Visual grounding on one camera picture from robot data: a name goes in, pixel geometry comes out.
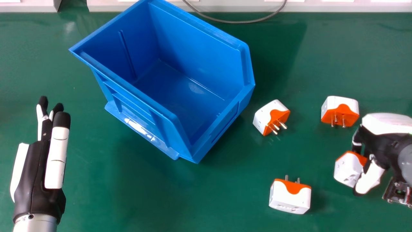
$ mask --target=black cable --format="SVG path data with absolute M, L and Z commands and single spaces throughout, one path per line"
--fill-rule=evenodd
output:
M 200 16 L 210 19 L 212 21 L 216 21 L 216 22 L 220 22 L 220 23 L 225 23 L 225 24 L 251 24 L 251 23 L 257 23 L 257 22 L 261 22 L 264 21 L 266 19 L 272 18 L 273 16 L 275 16 L 276 14 L 278 14 L 286 5 L 286 2 L 288 0 L 284 0 L 282 5 L 279 7 L 279 9 L 277 9 L 275 12 L 271 13 L 268 16 L 265 16 L 263 18 L 260 19 L 254 19 L 254 20 L 246 20 L 246 21 L 230 21 L 230 20 L 221 20 L 221 19 L 216 19 L 213 17 L 209 17 L 203 13 L 201 13 L 200 11 L 198 11 L 196 8 L 194 8 L 187 0 L 183 0 L 183 2 L 190 7 L 194 12 L 198 13 Z

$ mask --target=power plug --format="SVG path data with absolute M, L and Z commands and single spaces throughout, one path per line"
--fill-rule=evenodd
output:
M 347 151 L 335 161 L 333 178 L 353 188 L 358 181 L 368 159 L 358 153 Z
M 296 182 L 275 179 L 270 187 L 269 206 L 271 208 L 294 214 L 304 214 L 310 208 L 312 189 L 303 185 L 298 178 Z
M 280 127 L 287 129 L 285 122 L 289 114 L 290 110 L 282 102 L 273 100 L 256 111 L 253 125 L 263 136 L 271 132 L 277 135 Z
M 329 96 L 321 108 L 321 122 L 340 125 L 343 128 L 352 126 L 359 118 L 359 104 L 355 99 Z

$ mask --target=blue storage container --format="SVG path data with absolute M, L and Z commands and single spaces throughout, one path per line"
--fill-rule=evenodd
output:
M 248 46 L 163 0 L 140 0 L 70 48 L 105 109 L 172 159 L 194 163 L 249 103 Z

